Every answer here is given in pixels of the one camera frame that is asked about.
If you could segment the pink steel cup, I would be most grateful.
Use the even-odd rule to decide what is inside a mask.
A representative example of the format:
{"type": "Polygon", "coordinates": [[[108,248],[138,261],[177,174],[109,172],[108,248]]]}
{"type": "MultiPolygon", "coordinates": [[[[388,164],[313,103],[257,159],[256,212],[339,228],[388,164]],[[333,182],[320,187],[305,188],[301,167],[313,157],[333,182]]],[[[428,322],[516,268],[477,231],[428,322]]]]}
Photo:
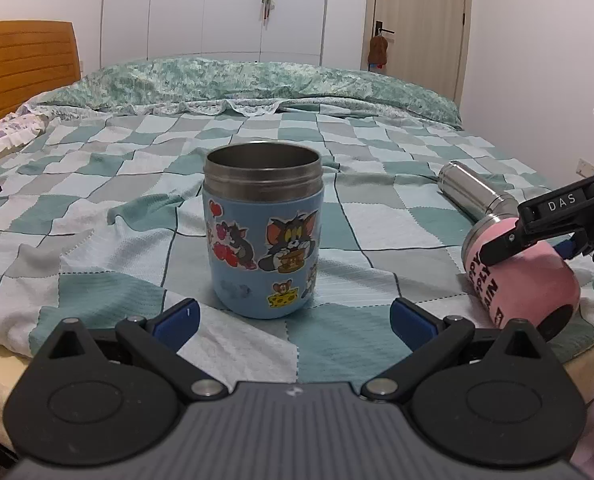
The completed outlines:
{"type": "Polygon", "coordinates": [[[549,341],[577,311],[580,285],[573,270],[546,242],[495,266],[485,266],[480,249],[512,229],[515,221],[507,214],[487,214],[478,220],[462,245],[462,263],[475,296],[495,327],[503,328],[512,318],[525,318],[549,341]]]}

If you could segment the plain stainless steel cup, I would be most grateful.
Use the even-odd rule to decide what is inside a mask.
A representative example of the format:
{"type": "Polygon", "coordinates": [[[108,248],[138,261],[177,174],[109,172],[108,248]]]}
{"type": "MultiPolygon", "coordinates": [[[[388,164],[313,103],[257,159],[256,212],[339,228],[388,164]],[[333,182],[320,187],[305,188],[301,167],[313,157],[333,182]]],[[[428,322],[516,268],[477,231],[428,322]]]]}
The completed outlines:
{"type": "Polygon", "coordinates": [[[473,222],[487,216],[518,215],[518,202],[512,195],[499,191],[462,162],[448,162],[440,169],[437,182],[439,191],[473,222]]]}

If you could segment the blue cartoon sticker cup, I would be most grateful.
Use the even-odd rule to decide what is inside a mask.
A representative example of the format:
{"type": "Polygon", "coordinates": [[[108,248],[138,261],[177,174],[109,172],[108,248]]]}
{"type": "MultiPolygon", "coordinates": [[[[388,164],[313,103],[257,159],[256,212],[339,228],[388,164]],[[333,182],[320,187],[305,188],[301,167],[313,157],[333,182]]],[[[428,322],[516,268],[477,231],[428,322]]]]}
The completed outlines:
{"type": "Polygon", "coordinates": [[[272,320],[303,308],[318,273],[321,156],[297,144],[237,143],[205,159],[211,283],[227,309],[272,320]]]}

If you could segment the beige room door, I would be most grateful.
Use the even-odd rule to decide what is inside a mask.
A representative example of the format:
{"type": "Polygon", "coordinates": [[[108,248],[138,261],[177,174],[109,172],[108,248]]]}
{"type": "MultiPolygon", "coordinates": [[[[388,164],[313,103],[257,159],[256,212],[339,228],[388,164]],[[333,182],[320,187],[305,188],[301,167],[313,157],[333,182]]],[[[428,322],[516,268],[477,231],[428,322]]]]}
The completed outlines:
{"type": "Polygon", "coordinates": [[[361,67],[369,67],[370,40],[388,42],[379,71],[461,101],[472,0],[367,0],[361,67]]]}

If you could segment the brown toy on door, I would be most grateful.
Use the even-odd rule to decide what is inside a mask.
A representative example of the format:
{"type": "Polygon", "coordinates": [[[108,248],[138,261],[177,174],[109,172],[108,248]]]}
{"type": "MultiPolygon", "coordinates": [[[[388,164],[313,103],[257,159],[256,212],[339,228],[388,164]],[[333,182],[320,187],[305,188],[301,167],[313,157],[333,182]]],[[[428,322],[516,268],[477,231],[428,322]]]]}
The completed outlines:
{"type": "Polygon", "coordinates": [[[387,64],[388,41],[382,35],[376,35],[369,42],[367,52],[367,68],[369,70],[382,70],[387,64]]]}

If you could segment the white purple patterned pillow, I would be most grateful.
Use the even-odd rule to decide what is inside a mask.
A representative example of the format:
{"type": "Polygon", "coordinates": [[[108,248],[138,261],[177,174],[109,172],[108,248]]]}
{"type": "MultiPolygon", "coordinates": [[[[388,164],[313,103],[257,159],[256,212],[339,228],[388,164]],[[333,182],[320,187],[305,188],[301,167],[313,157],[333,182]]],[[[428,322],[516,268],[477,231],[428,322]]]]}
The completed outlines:
{"type": "Polygon", "coordinates": [[[35,114],[9,114],[0,120],[0,158],[18,151],[46,129],[47,120],[35,114]]]}

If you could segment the green floral quilt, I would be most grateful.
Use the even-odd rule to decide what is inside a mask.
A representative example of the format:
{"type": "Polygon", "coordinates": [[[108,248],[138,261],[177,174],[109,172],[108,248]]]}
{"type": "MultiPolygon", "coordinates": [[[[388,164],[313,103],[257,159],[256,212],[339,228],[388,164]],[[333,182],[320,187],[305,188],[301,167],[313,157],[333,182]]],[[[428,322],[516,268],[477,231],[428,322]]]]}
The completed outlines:
{"type": "Polygon", "coordinates": [[[107,66],[74,84],[42,92],[21,108],[62,118],[102,114],[217,116],[226,110],[255,117],[279,110],[315,110],[355,117],[412,115],[452,128],[462,126],[454,101],[390,76],[310,64],[197,56],[107,66]]]}

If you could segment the orange wooden headboard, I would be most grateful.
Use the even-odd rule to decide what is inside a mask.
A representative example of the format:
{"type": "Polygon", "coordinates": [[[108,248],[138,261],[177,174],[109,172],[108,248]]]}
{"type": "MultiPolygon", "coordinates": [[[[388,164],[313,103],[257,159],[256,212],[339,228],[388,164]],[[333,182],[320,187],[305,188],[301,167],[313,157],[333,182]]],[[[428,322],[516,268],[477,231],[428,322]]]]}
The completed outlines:
{"type": "Polygon", "coordinates": [[[0,119],[32,96],[80,78],[71,23],[0,21],[0,119]]]}

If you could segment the white wardrobe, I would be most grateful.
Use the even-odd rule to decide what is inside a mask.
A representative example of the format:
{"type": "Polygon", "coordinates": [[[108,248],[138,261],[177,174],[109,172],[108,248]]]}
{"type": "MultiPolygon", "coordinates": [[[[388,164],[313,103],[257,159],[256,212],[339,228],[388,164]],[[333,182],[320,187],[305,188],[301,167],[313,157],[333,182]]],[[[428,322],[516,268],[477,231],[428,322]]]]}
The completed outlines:
{"type": "Polygon", "coordinates": [[[357,68],[367,0],[102,0],[99,64],[202,55],[357,68]]]}

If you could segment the white wall socket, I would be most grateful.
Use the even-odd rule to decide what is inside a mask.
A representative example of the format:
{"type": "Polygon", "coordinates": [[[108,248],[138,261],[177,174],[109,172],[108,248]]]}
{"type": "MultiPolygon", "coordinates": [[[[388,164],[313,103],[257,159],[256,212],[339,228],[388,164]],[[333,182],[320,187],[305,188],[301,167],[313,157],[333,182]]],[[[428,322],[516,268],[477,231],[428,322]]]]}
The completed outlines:
{"type": "Polygon", "coordinates": [[[576,174],[582,178],[594,176],[594,165],[583,158],[578,159],[576,174]]]}

